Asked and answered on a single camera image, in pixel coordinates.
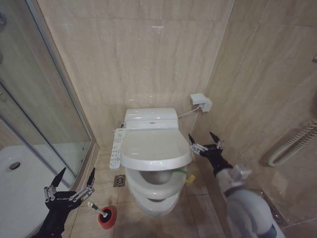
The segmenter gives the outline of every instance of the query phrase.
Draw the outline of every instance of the bidet control panel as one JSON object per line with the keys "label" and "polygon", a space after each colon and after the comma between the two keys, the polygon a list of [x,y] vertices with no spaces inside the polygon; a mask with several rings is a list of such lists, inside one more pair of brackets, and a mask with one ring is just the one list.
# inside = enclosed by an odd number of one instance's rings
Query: bidet control panel
{"label": "bidet control panel", "polygon": [[119,169],[120,167],[120,147],[125,134],[125,128],[117,128],[114,133],[113,146],[111,152],[111,158],[109,163],[109,168],[111,170]]}

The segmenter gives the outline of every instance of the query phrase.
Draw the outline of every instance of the floor drain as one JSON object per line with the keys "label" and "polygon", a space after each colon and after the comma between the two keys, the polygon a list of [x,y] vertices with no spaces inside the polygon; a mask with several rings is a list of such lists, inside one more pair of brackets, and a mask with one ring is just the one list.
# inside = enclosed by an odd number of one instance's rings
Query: floor drain
{"label": "floor drain", "polygon": [[9,166],[9,169],[16,170],[20,165],[21,165],[20,162],[14,162],[13,164]]}
{"label": "floor drain", "polygon": [[114,176],[113,187],[123,187],[125,185],[125,175]]}

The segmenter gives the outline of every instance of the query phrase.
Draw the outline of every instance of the toilet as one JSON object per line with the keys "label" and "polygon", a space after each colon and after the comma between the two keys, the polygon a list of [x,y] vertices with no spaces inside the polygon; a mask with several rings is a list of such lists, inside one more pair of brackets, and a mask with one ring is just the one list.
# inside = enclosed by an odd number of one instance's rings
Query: toilet
{"label": "toilet", "polygon": [[149,216],[176,205],[192,161],[174,108],[128,109],[120,148],[121,165],[136,204]]}

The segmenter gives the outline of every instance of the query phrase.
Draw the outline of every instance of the beige marble wall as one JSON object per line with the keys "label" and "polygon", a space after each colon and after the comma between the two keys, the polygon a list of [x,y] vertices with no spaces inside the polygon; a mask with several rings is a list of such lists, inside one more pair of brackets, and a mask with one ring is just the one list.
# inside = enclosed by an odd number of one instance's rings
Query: beige marble wall
{"label": "beige marble wall", "polygon": [[225,158],[252,166],[250,186],[264,188],[290,225],[317,218],[317,140],[280,168],[265,163],[317,117],[316,10],[314,0],[236,0],[206,89],[213,108],[194,128],[198,142],[211,130]]}
{"label": "beige marble wall", "polygon": [[[233,0],[38,0],[98,144],[128,108],[192,109]],[[180,120],[184,135],[196,115]]]}

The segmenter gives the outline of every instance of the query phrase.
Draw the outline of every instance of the toilet lid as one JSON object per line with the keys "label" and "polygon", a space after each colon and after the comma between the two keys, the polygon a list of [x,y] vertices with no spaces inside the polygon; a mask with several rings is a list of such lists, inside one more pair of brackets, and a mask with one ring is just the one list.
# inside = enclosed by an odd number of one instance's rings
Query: toilet lid
{"label": "toilet lid", "polygon": [[122,166],[140,171],[180,168],[192,161],[189,144],[177,129],[126,131]]}

